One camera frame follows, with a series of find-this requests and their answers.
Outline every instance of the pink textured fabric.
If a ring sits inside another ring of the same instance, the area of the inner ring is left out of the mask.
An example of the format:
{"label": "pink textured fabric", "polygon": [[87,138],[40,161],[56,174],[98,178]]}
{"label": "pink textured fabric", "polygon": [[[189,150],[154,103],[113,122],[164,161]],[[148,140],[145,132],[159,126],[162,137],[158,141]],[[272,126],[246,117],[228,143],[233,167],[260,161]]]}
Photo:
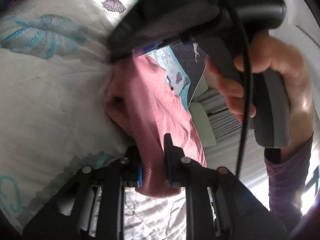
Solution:
{"label": "pink textured fabric", "polygon": [[206,167],[204,152],[181,98],[165,81],[167,74],[151,57],[128,57],[113,67],[107,92],[107,114],[136,141],[143,165],[143,183],[137,192],[165,198],[178,194],[166,181],[163,139]]}

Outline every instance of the handle grip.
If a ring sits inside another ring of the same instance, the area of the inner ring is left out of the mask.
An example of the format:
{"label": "handle grip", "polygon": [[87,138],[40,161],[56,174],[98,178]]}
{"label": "handle grip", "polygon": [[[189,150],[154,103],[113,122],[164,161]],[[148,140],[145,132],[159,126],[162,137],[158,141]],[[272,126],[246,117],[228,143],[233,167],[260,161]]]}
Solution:
{"label": "handle grip", "polygon": [[[242,74],[234,66],[234,58],[241,53],[237,39],[210,37],[198,40],[199,47],[210,57],[220,73],[243,85]],[[253,75],[253,104],[257,109],[250,128],[259,145],[283,148],[290,144],[289,100],[280,73],[268,68]]]}

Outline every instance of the white fabric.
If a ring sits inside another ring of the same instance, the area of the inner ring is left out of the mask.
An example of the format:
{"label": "white fabric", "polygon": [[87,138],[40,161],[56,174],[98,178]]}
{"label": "white fabric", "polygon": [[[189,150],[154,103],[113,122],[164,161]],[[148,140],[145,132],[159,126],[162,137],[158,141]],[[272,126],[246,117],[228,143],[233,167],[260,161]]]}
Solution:
{"label": "white fabric", "polygon": [[[105,45],[120,17],[93,0],[21,0],[0,19],[0,208],[19,232],[78,169],[133,144],[104,111]],[[155,235],[180,239],[183,203],[130,192],[126,234],[157,239],[146,227],[168,217]]]}

